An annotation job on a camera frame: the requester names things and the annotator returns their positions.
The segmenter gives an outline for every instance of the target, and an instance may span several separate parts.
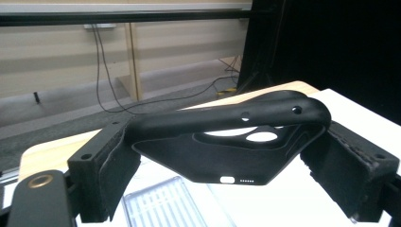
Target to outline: floor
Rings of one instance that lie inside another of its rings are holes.
[[[226,68],[225,63],[214,60],[143,73],[140,75],[143,99],[211,83],[217,78],[230,77],[232,73],[227,72]],[[112,80],[112,86],[121,104],[132,103],[118,79]],[[107,80],[99,83],[99,91],[105,108],[117,106]],[[39,92],[38,95],[40,104],[35,102],[33,94],[0,99],[0,139],[102,111],[96,98],[95,82]]]

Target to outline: black cable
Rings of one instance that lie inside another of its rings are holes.
[[[111,82],[111,78],[110,78],[110,73],[109,73],[109,70],[108,70],[108,68],[107,68],[107,62],[106,62],[106,58],[105,58],[103,43],[102,43],[102,41],[101,41],[101,37],[100,37],[100,34],[99,34],[99,32],[98,32],[98,28],[97,28],[96,25],[92,25],[92,29],[93,29],[94,35],[95,35],[96,53],[97,53],[97,55],[96,55],[96,56],[97,56],[96,96],[97,96],[97,101],[98,101],[100,107],[103,109],[103,111],[105,111],[105,112],[107,112],[107,113],[118,114],[118,113],[122,113],[122,112],[128,112],[128,113],[130,113],[130,114],[148,114],[148,113],[134,113],[134,112],[131,112],[130,109],[131,109],[131,108],[135,108],[135,107],[139,107],[139,106],[143,106],[143,105],[154,104],[154,103],[158,103],[158,102],[182,100],[182,99],[186,99],[186,98],[190,98],[190,97],[194,97],[194,96],[199,96],[199,95],[205,93],[205,92],[206,92],[207,90],[209,90],[211,87],[214,87],[215,90],[217,90],[217,88],[215,87],[215,83],[216,83],[217,81],[219,81],[219,80],[221,80],[221,79],[228,79],[228,78],[233,79],[233,78],[235,78],[235,77],[233,76],[233,74],[232,74],[230,77],[221,77],[221,78],[217,78],[217,79],[213,80],[213,82],[212,82],[209,86],[207,86],[205,89],[203,89],[202,91],[200,91],[200,92],[198,92],[198,93],[195,93],[194,95],[191,95],[191,96],[172,97],[172,98],[166,98],[166,99],[161,99],[161,100],[154,100],[154,101],[150,101],[150,102],[143,102],[143,103],[134,104],[134,105],[129,106],[129,107],[126,108],[126,107],[124,107],[123,105],[121,105],[121,103],[118,101],[118,99],[117,99],[117,97],[116,97],[116,95],[115,95],[115,91],[114,91],[114,88],[113,88],[113,86],[112,86],[112,82]],[[102,50],[102,59],[103,59],[103,62],[104,62],[105,68],[106,68],[106,74],[107,74],[107,78],[108,78],[108,81],[109,81],[109,85],[110,85],[110,87],[112,88],[112,91],[113,91],[113,97],[114,97],[115,101],[118,103],[118,105],[122,108],[122,110],[110,111],[110,110],[107,110],[107,109],[101,104],[100,96],[99,96],[99,81],[100,81],[100,57],[99,57],[100,54],[99,54],[99,44],[100,44],[100,47],[101,47],[101,50]]]

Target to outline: electrical cable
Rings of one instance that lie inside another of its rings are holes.
[[[154,104],[154,103],[158,103],[158,102],[182,100],[182,99],[186,99],[186,98],[190,98],[190,97],[194,97],[194,96],[199,96],[199,95],[205,93],[205,92],[206,92],[207,90],[209,90],[211,87],[214,87],[215,90],[217,90],[217,88],[216,88],[216,86],[215,86],[215,83],[216,83],[217,81],[219,81],[219,80],[221,80],[221,79],[228,79],[228,78],[233,79],[233,77],[234,77],[233,75],[231,75],[230,77],[221,77],[221,78],[217,78],[217,79],[213,80],[213,82],[212,82],[209,86],[207,86],[205,89],[203,89],[202,91],[200,91],[200,92],[198,92],[198,93],[195,93],[195,94],[193,94],[193,95],[191,95],[191,96],[172,97],[172,98],[166,98],[166,99],[161,99],[161,100],[154,100],[154,101],[150,101],[150,102],[143,102],[143,103],[138,103],[138,104],[131,105],[131,106],[129,106],[129,107],[126,108],[126,107],[124,107],[124,106],[118,101],[118,99],[117,99],[117,97],[116,97],[116,95],[115,95],[115,91],[114,91],[114,88],[113,88],[113,85],[112,85],[112,82],[111,82],[111,78],[110,78],[110,72],[109,72],[109,70],[108,70],[108,68],[107,68],[107,62],[106,62],[106,57],[105,57],[105,53],[104,53],[103,43],[102,43],[102,41],[101,41],[101,37],[100,37],[100,34],[99,34],[99,32],[98,32],[98,28],[97,28],[96,25],[92,25],[92,29],[93,29],[94,36],[95,36],[95,41],[96,41],[96,53],[97,53],[97,54],[96,54],[96,56],[97,56],[96,96],[97,96],[97,101],[98,101],[98,103],[99,103],[101,109],[102,109],[103,111],[107,112],[107,113],[118,114],[118,113],[122,113],[122,112],[128,112],[128,113],[130,113],[130,114],[148,114],[148,113],[134,113],[134,112],[131,112],[130,109],[131,109],[131,108],[135,108],[135,107],[139,107],[139,106],[148,105],[148,104]],[[102,59],[103,59],[103,63],[104,63],[105,68],[106,68],[106,74],[107,74],[107,78],[108,78],[108,81],[109,81],[109,85],[110,85],[110,87],[111,87],[111,89],[112,89],[112,91],[113,91],[113,97],[114,97],[115,101],[118,103],[119,107],[122,108],[122,110],[118,110],[118,111],[107,110],[107,109],[102,105],[102,103],[101,103],[101,101],[100,101],[100,96],[99,96],[99,81],[100,81],[100,57],[99,57],[99,56],[100,56],[100,53],[99,53],[99,46],[100,46],[101,51],[102,51],[102,53],[101,53],[101,54],[102,54]]]

